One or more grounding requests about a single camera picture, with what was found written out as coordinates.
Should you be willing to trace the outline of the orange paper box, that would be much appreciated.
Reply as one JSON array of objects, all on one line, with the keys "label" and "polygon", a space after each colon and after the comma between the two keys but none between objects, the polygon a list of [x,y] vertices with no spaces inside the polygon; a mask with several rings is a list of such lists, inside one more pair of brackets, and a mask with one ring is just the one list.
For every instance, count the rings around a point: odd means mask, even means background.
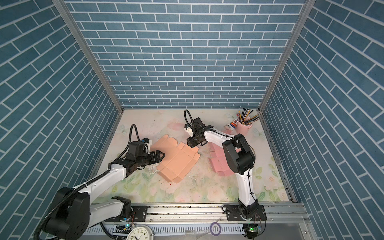
[{"label": "orange paper box", "polygon": [[169,135],[164,135],[151,146],[151,149],[165,154],[157,170],[167,182],[181,182],[200,158],[198,147],[191,148]]}]

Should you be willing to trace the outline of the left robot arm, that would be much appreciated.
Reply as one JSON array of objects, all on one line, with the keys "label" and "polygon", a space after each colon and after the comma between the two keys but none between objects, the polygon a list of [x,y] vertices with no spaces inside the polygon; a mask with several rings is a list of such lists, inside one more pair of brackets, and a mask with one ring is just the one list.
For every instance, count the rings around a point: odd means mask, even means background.
[{"label": "left robot arm", "polygon": [[77,240],[90,227],[101,225],[104,229],[103,223],[108,219],[132,221],[134,210],[129,199],[115,196],[101,204],[94,201],[134,171],[160,163],[166,155],[159,150],[151,151],[151,144],[148,138],[136,141],[129,138],[125,149],[103,173],[76,187],[61,188],[37,225],[33,238],[38,240],[41,232],[45,232],[55,240]]}]

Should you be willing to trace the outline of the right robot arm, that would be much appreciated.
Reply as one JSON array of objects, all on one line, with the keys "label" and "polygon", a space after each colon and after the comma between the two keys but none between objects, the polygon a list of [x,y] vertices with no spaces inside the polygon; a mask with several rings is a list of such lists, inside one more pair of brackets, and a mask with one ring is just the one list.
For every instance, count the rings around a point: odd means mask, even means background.
[{"label": "right robot arm", "polygon": [[191,148],[212,143],[224,150],[227,164],[236,174],[241,216],[246,220],[259,217],[260,221],[266,222],[265,208],[259,204],[253,188],[252,169],[256,158],[245,137],[241,134],[230,135],[217,131],[211,125],[204,125],[200,118],[186,120],[185,131],[190,135],[187,144]]}]

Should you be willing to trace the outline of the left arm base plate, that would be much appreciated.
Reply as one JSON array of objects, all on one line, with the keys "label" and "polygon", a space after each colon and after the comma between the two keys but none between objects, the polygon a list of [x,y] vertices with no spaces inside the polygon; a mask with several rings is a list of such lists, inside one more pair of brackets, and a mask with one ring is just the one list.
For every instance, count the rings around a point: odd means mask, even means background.
[{"label": "left arm base plate", "polygon": [[105,220],[106,223],[118,223],[118,222],[130,222],[130,223],[143,223],[146,221],[148,212],[148,206],[131,206],[131,210],[128,214],[129,217],[123,215],[112,217]]}]

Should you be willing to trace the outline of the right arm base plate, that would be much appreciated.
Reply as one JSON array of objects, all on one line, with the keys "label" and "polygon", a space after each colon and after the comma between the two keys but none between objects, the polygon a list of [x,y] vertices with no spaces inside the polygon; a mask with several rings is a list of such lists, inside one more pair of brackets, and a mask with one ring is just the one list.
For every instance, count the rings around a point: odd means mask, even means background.
[{"label": "right arm base plate", "polygon": [[223,212],[230,222],[236,221],[266,221],[267,215],[263,205],[245,207],[243,205],[223,205]]}]

